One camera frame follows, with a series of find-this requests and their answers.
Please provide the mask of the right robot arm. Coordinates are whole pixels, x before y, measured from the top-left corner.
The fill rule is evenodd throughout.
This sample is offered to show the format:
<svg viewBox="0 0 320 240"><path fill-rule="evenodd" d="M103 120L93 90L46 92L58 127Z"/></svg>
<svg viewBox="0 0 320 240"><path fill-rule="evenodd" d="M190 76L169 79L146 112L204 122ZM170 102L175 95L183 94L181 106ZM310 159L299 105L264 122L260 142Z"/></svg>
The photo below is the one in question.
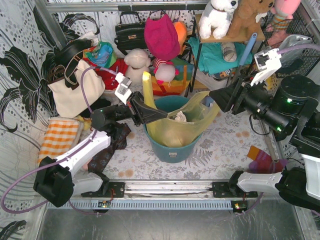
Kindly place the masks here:
<svg viewBox="0 0 320 240"><path fill-rule="evenodd" d="M289 75L275 94L264 83L236 83L209 96L223 112L248 112L273 132L277 142L288 139L304 161L304 168L293 167L276 173L249 173L237 170L219 196L241 197L251 192L279 195L286 202L318 212L320 210L320 87L310 78Z"/></svg>

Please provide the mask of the teal plastic trash bin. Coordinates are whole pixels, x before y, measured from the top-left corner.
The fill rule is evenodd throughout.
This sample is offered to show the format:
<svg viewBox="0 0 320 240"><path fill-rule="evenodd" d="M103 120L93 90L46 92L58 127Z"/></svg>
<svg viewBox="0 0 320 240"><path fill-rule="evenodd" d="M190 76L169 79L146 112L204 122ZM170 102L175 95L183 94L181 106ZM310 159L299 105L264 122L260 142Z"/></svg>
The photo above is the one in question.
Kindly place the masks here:
<svg viewBox="0 0 320 240"><path fill-rule="evenodd" d="M188 101L189 99L184 96L168 95L168 96L162 96L156 99L154 102L155 102L155 106L159 110L163 110L169 113L181 108ZM183 147L167 147L157 143L150 137L146 125L144 125L143 128L144 128L145 134L149 138L154 154L160 159L160 161L165 163L170 163L170 164L176 164L186 160L191 155L197 141L202 136L200 134L192 143Z"/></svg>

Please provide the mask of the yellow plastic trash bag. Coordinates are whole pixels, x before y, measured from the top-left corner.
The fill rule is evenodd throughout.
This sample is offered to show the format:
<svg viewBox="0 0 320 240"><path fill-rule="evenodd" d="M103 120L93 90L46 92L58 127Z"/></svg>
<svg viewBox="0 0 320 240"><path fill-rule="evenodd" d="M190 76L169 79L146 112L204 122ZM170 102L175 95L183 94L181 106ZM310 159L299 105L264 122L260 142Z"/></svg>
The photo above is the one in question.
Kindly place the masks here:
<svg viewBox="0 0 320 240"><path fill-rule="evenodd" d="M193 95L181 108L169 112L165 118L147 123L149 136L158 144L179 148L191 144L206 130L220 111L214 103L211 107L202 104L209 91Z"/></svg>

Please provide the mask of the blue floor squeegee mop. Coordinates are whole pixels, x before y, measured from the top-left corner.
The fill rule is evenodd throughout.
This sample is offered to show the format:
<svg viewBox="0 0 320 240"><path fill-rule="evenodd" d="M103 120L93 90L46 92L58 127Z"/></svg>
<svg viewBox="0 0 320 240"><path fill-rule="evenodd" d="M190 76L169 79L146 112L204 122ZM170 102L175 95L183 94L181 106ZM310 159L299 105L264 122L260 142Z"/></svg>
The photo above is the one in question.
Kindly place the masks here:
<svg viewBox="0 0 320 240"><path fill-rule="evenodd" d="M243 66L245 65L245 61L246 61L248 55L251 53L251 50L257 40L257 36L258 36L258 34L256 32L254 32L251 35L251 37L245 47L245 50L241 56L237 70L232 78L231 85L227 88L223 88L218 91L218 93L221 94L218 97L223 97L224 95L226 95L226 97L227 97L226 100L222 99L222 102L220 102L220 100L221 100L220 98L216 99L217 104L222 103L222 105L220 105L219 107L223 110L223 112L228 112L235 102L236 96L237 96L237 94L240 90L241 84L243 82L243 80L239 81L240 71L243 68Z"/></svg>

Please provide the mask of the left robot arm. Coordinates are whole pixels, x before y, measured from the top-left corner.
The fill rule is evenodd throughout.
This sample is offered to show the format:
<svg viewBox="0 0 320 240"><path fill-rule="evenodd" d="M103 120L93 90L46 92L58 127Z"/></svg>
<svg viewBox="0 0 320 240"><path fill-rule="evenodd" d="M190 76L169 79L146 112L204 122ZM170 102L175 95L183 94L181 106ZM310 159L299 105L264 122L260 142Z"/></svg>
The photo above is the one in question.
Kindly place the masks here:
<svg viewBox="0 0 320 240"><path fill-rule="evenodd" d="M33 189L57 208L75 195L105 197L111 194L110 180L103 173L92 171L81 177L77 177L76 173L121 136L125 130L121 120L132 119L139 126L167 116L167 112L146 105L138 91L132 93L124 103L94 110L90 115L93 132L66 153L56 158L47 156L42 159Z"/></svg>

